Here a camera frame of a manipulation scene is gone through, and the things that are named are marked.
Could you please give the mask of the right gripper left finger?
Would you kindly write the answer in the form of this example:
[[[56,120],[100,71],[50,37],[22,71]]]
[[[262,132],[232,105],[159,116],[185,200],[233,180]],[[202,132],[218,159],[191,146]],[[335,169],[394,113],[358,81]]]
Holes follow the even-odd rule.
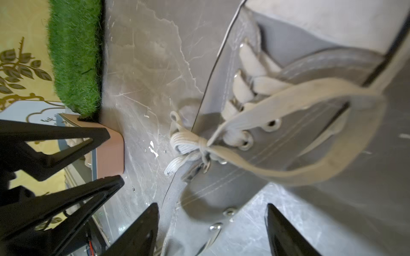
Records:
[[[102,256],[152,256],[159,228],[159,207],[151,204]]]

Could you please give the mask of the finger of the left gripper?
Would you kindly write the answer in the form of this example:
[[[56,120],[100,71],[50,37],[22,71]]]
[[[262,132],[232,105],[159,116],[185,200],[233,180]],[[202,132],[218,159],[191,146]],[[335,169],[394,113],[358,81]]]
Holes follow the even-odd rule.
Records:
[[[57,193],[1,207],[1,255],[60,256],[92,215],[124,186],[121,176],[98,179]],[[55,228],[40,224],[79,208]]]
[[[45,181],[110,138],[106,128],[1,120],[1,173],[20,170]]]

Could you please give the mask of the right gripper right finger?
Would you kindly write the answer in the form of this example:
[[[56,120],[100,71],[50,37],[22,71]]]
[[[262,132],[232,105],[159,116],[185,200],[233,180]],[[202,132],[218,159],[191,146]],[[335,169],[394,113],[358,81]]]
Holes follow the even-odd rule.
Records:
[[[271,203],[266,208],[265,225],[273,256],[321,256]]]

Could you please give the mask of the grey canvas sneaker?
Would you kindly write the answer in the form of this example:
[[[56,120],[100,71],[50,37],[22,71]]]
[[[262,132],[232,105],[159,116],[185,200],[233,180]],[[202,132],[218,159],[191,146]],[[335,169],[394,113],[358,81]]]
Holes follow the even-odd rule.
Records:
[[[201,256],[267,183],[315,185],[374,138],[410,56],[409,1],[242,1],[195,124],[171,112],[180,189],[161,256]]]

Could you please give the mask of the white shoelace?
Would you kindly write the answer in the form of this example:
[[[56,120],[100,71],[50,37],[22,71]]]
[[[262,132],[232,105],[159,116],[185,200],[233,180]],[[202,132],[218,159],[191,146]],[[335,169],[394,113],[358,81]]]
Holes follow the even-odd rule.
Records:
[[[231,51],[221,110],[222,123],[209,138],[188,130],[170,114],[170,144],[179,156],[165,174],[189,163],[207,172],[211,162],[229,163],[261,178],[288,186],[306,186],[342,172],[375,136],[385,98],[362,86],[383,56],[359,48],[331,48],[279,66],[256,42],[243,41]],[[243,151],[272,153],[298,143],[306,154],[329,138],[329,151],[318,162],[291,171],[267,169],[244,159]]]

